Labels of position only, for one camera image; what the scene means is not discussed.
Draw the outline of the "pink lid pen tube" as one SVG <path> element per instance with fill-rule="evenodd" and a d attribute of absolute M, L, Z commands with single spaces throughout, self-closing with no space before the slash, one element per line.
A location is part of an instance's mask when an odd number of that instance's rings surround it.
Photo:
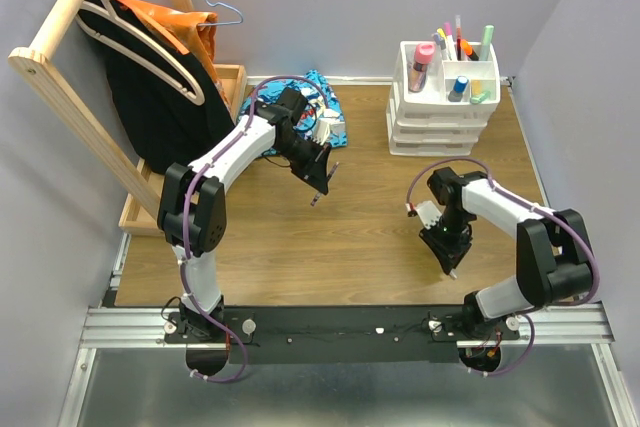
<path fill-rule="evenodd" d="M 433 41 L 421 42 L 416 45 L 411 64 L 408 68 L 409 92 L 421 92 L 425 85 L 429 66 L 436 53 L 436 44 Z"/>

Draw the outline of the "tan eraser block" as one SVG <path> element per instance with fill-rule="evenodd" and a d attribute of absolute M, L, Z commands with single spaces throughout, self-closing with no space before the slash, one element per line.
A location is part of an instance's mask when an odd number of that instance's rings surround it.
<path fill-rule="evenodd" d="M 484 92 L 483 82 L 481 80 L 471 81 L 471 94 L 473 96 L 481 95 Z"/>

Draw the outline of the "orange black highlighter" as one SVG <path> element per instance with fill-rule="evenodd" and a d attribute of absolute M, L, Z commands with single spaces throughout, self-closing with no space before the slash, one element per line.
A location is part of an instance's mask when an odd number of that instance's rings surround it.
<path fill-rule="evenodd" d="M 466 39 L 461 39 L 460 40 L 460 47 L 462 52 L 472 61 L 478 61 L 479 60 L 479 56 L 478 54 L 475 52 L 473 46 L 466 40 Z"/>

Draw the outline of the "red clear-cap pen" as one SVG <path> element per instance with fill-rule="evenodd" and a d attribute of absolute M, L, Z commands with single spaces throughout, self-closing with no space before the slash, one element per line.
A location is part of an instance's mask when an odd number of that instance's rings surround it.
<path fill-rule="evenodd" d="M 461 16 L 455 15 L 455 42 L 456 42 L 456 58 L 458 61 L 463 60 L 463 52 L 461 47 L 462 31 L 461 31 Z"/>

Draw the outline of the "mint grey highlighter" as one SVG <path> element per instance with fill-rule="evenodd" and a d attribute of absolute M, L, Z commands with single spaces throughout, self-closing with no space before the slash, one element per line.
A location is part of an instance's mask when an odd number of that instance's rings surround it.
<path fill-rule="evenodd" d="M 494 26 L 491 24 L 486 25 L 483 30 L 483 35 L 482 35 L 482 40 L 480 45 L 480 54 L 479 54 L 480 61 L 487 61 L 489 59 L 491 44 L 493 40 L 493 34 L 494 34 Z"/>

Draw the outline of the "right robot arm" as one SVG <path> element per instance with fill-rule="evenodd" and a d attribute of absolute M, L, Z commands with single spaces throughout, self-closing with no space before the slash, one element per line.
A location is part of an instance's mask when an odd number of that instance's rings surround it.
<path fill-rule="evenodd" d="M 599 286 L 596 260 L 582 216 L 529 202 L 504 189 L 489 173 L 458 174 L 449 167 L 427 180 L 433 200 L 406 204 L 420 219 L 421 240 L 444 274 L 453 275 L 473 242 L 472 222 L 484 218 L 515 242 L 515 273 L 468 294 L 459 323 L 480 339 L 513 314 L 528 313 L 566 300 L 589 301 Z"/>

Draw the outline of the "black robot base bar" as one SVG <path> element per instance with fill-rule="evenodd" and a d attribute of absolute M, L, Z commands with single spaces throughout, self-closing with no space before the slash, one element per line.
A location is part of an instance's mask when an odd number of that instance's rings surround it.
<path fill-rule="evenodd" d="M 473 333 L 459 323 L 462 305 L 226 306 L 226 325 L 248 318 L 256 329 L 249 343 L 186 344 L 189 368 L 216 374 L 228 364 L 455 363 L 471 348 L 474 368 L 492 371 L 499 354 L 488 350 L 520 335 L 504 319 Z"/>

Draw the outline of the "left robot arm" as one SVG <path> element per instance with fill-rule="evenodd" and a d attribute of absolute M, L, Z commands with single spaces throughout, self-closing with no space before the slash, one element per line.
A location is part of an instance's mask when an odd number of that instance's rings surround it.
<path fill-rule="evenodd" d="M 157 225 L 176 256 L 183 294 L 178 313 L 165 320 L 166 342 L 252 341 L 254 319 L 232 325 L 224 320 L 216 250 L 227 227 L 226 196 L 250 164 L 269 150 L 288 160 L 296 178 L 327 194 L 332 146 L 306 138 L 296 128 L 307 104 L 292 88 L 273 103 L 254 100 L 215 148 L 188 165 L 175 163 L 167 169 Z"/>

